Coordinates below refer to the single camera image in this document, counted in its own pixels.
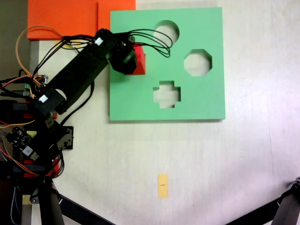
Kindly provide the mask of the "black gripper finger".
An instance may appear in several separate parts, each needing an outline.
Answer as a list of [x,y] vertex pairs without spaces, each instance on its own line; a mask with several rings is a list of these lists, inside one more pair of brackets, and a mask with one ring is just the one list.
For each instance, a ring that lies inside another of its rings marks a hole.
[[118,52],[109,59],[112,68],[124,75],[133,74],[137,67],[137,57],[134,50]]

